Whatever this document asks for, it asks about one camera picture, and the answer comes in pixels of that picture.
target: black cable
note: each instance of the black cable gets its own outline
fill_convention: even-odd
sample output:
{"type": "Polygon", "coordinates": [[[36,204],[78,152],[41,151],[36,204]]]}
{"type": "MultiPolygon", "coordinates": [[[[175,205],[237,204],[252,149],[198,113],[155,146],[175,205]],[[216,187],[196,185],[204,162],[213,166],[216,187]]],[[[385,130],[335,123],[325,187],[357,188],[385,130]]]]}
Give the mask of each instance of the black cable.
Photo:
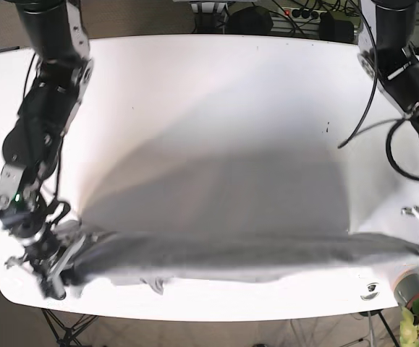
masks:
{"type": "MultiPolygon", "coordinates": [[[[278,3],[278,2],[276,2],[276,0],[271,0],[275,5],[277,5],[278,6],[278,8],[283,12],[283,7],[278,3]]],[[[277,12],[274,12],[274,11],[269,11],[269,12],[273,12],[273,13],[275,13],[275,14],[278,14],[279,16],[281,16],[281,17],[288,17],[290,20],[291,20],[291,23],[292,23],[292,25],[293,26],[295,26],[297,29],[299,29],[299,31],[301,32],[301,34],[305,37],[305,38],[309,38],[305,33],[304,33],[304,31],[302,31],[302,29],[299,27],[299,25],[297,25],[296,24],[296,22],[291,18],[291,16],[289,15],[289,14],[287,14],[286,12],[284,13],[284,15],[283,14],[279,14],[279,13],[277,13],[277,12]]]]}
{"type": "Polygon", "coordinates": [[[301,6],[301,7],[303,7],[304,5],[303,4],[301,4],[300,2],[298,2],[298,1],[296,1],[296,0],[290,0],[291,2],[293,2],[293,3],[295,3],[296,5],[299,5],[299,6],[301,6]]]}
{"type": "Polygon", "coordinates": [[[26,96],[27,81],[29,80],[30,69],[33,67],[34,59],[35,59],[35,53],[33,54],[33,57],[32,57],[32,59],[30,60],[30,63],[29,63],[29,68],[27,69],[26,80],[24,82],[24,89],[22,90],[22,98],[23,99],[26,96]]]}
{"type": "Polygon", "coordinates": [[[394,133],[399,129],[399,127],[401,125],[404,124],[405,121],[407,121],[408,119],[400,119],[396,122],[395,125],[393,125],[391,127],[391,129],[388,132],[388,135],[386,137],[386,156],[388,158],[389,164],[391,165],[391,167],[399,174],[401,174],[402,176],[404,176],[406,179],[411,179],[413,181],[418,181],[419,182],[419,176],[415,176],[412,175],[411,173],[408,173],[404,170],[402,170],[402,168],[397,165],[396,161],[394,160],[394,157],[392,156],[392,149],[391,149],[391,143],[392,143],[392,137],[394,136],[394,133]]]}
{"type": "Polygon", "coordinates": [[[198,24],[196,24],[196,18],[195,18],[195,28],[191,32],[192,34],[196,33],[196,30],[198,29],[198,24]]]}
{"type": "Polygon", "coordinates": [[[316,20],[315,18],[311,18],[310,20],[308,20],[307,22],[305,22],[305,23],[302,23],[299,27],[303,27],[304,25],[307,25],[307,24],[309,24],[310,22],[312,22],[313,20],[316,20]]]}
{"type": "Polygon", "coordinates": [[[359,130],[359,132],[357,134],[355,134],[354,138],[356,138],[357,136],[360,136],[361,134],[364,134],[376,127],[380,127],[381,125],[385,125],[388,123],[394,123],[395,121],[399,121],[400,118],[392,118],[392,119],[385,119],[384,121],[377,121],[376,123],[373,123],[371,125],[369,125],[368,127],[362,128],[361,130],[359,130]]]}
{"type": "Polygon", "coordinates": [[[375,38],[373,37],[373,33],[371,32],[371,27],[368,24],[368,21],[365,18],[365,16],[363,15],[362,11],[360,11],[359,6],[356,5],[353,0],[348,0],[348,1],[349,1],[349,3],[351,3],[351,5],[354,6],[355,11],[357,11],[358,14],[360,15],[360,18],[362,19],[363,24],[365,25],[365,27],[368,31],[368,36],[370,36],[371,45],[373,47],[373,70],[374,70],[375,74],[373,76],[373,87],[371,88],[371,94],[370,94],[370,97],[369,97],[368,102],[367,102],[367,107],[365,107],[363,115],[360,118],[359,123],[355,127],[352,134],[338,146],[338,149],[343,148],[345,145],[347,145],[354,138],[354,136],[357,134],[357,132],[359,131],[360,127],[362,126],[363,122],[365,121],[365,118],[367,118],[368,112],[370,111],[370,107],[371,107],[371,104],[373,102],[373,98],[375,97],[376,86],[378,84],[378,54],[376,53],[375,38]]]}
{"type": "Polygon", "coordinates": [[[62,151],[63,151],[63,142],[64,138],[62,137],[62,141],[59,144],[59,150],[58,150],[58,170],[56,170],[56,181],[55,181],[55,192],[54,192],[54,199],[58,199],[58,193],[59,193],[59,181],[62,174],[62,151]]]}

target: black metal stand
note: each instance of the black metal stand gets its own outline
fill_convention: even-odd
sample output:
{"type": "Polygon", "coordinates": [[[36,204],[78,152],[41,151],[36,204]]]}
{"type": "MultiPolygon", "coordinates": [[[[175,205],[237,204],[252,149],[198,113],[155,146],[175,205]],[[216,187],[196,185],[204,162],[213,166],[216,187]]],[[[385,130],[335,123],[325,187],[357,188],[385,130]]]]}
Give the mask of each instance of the black metal stand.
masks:
{"type": "Polygon", "coordinates": [[[42,313],[51,329],[51,332],[55,335],[56,343],[58,343],[59,347],[92,347],[81,344],[77,337],[82,331],[95,322],[98,319],[98,316],[83,314],[73,326],[66,327],[51,310],[42,309],[42,313]],[[64,331],[64,336],[62,338],[59,337],[51,320],[53,320],[64,331]]]}
{"type": "Polygon", "coordinates": [[[368,317],[368,313],[370,313],[370,316],[376,316],[378,315],[383,322],[384,327],[386,328],[386,331],[388,332],[389,336],[391,336],[392,342],[394,343],[395,347],[400,347],[399,341],[397,341],[396,337],[391,331],[391,328],[389,327],[387,321],[384,319],[383,314],[381,313],[381,309],[376,309],[375,311],[370,312],[359,312],[359,314],[363,317],[368,317]]]}

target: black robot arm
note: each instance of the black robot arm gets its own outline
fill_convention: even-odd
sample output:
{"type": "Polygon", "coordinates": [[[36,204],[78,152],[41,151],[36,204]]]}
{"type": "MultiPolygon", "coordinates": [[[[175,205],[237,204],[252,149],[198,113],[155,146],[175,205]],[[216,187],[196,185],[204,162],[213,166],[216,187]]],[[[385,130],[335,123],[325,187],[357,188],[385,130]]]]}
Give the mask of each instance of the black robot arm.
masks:
{"type": "Polygon", "coordinates": [[[360,61],[373,71],[373,35],[378,55],[378,88],[419,135],[419,61],[410,44],[418,13],[418,0],[361,0],[371,34],[362,29],[358,37],[360,61]]]}
{"type": "MultiPolygon", "coordinates": [[[[67,0],[11,0],[38,56],[37,75],[25,95],[13,130],[4,140],[0,220],[25,248],[45,295],[65,295],[53,269],[67,250],[53,235],[40,189],[55,171],[64,135],[82,103],[93,61],[79,4],[67,0]]],[[[64,212],[70,207],[65,203],[64,212]]]]}
{"type": "MultiPolygon", "coordinates": [[[[386,154],[391,166],[408,179],[419,176],[405,172],[392,157],[391,142],[395,131],[410,121],[419,136],[419,61],[410,38],[415,29],[418,0],[360,0],[360,8],[371,28],[364,27],[358,36],[359,60],[370,76],[378,78],[378,88],[402,114],[389,131],[386,154]],[[375,47],[378,69],[374,71],[375,47]]],[[[419,219],[419,207],[405,208],[404,213],[419,219]]]]}

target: table surface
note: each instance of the table surface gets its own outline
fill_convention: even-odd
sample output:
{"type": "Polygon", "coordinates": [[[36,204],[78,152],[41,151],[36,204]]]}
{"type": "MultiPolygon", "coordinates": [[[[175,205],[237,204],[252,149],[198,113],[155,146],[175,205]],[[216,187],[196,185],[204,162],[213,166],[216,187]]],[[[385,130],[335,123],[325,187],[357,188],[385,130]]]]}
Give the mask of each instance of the table surface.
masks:
{"type": "MultiPolygon", "coordinates": [[[[177,181],[179,175],[191,181],[185,170],[201,158],[228,150],[251,153],[280,142],[295,154],[291,165],[336,164],[346,186],[351,232],[376,231],[419,243],[419,223],[399,214],[405,205],[419,205],[419,184],[398,177],[387,163],[388,127],[337,150],[361,117],[371,90],[356,46],[177,35],[93,40],[91,47],[96,67],[65,140],[60,191],[86,223],[118,231],[149,227],[191,232],[195,223],[188,221],[198,198],[184,189],[174,192],[169,184],[176,178],[167,185],[160,182],[173,175],[177,181]],[[127,192],[131,205],[115,202],[127,192]],[[152,216],[145,217],[150,210],[152,216]]],[[[0,53],[0,170],[1,144],[16,121],[31,55],[30,50],[0,53]]],[[[398,116],[377,94],[366,124],[398,116]]],[[[410,127],[395,137],[394,156],[408,171],[419,173],[419,143],[410,127]]],[[[207,174],[210,181],[213,173],[207,174]]],[[[185,184],[192,192],[214,189],[185,184]]],[[[240,199],[253,196],[255,192],[243,192],[240,199]]],[[[224,226],[230,231],[240,231],[246,215],[263,213],[245,213],[236,206],[230,200],[224,210],[240,214],[239,223],[224,226]]],[[[44,299],[35,278],[22,268],[5,268],[8,257],[21,254],[21,246],[0,229],[0,290],[14,303],[185,321],[280,320],[393,307],[386,278],[394,269],[419,265],[418,258],[407,258],[373,267],[311,270],[256,284],[175,279],[163,296],[147,285],[115,287],[98,279],[80,298],[68,288],[67,298],[55,301],[44,299]],[[372,282],[379,283],[380,294],[363,301],[360,295],[372,282]],[[310,305],[310,298],[323,299],[310,305]]]]}

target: floor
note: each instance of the floor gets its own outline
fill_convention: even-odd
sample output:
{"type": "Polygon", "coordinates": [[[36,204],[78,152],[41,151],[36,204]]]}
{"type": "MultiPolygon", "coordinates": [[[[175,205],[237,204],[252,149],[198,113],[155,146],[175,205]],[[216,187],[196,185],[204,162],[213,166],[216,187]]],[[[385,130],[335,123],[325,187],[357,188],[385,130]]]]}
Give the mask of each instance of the floor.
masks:
{"type": "MultiPolygon", "coordinates": [[[[85,26],[92,38],[191,33],[194,27],[188,5],[174,4],[172,0],[83,0],[82,9],[85,26]]],[[[27,45],[27,36],[14,7],[0,1],[0,48],[27,45]]],[[[383,313],[397,335],[399,309],[388,309],[383,313]]],[[[66,325],[79,317],[63,312],[57,314],[66,325]]],[[[393,346],[380,319],[374,317],[372,320],[377,346],[393,346]]],[[[233,323],[155,322],[101,317],[80,336],[80,341],[108,347],[249,347],[254,343],[265,343],[272,347],[339,347],[367,334],[368,321],[358,314],[233,323]]],[[[39,309],[12,304],[0,294],[0,346],[55,345],[39,309]]]]}

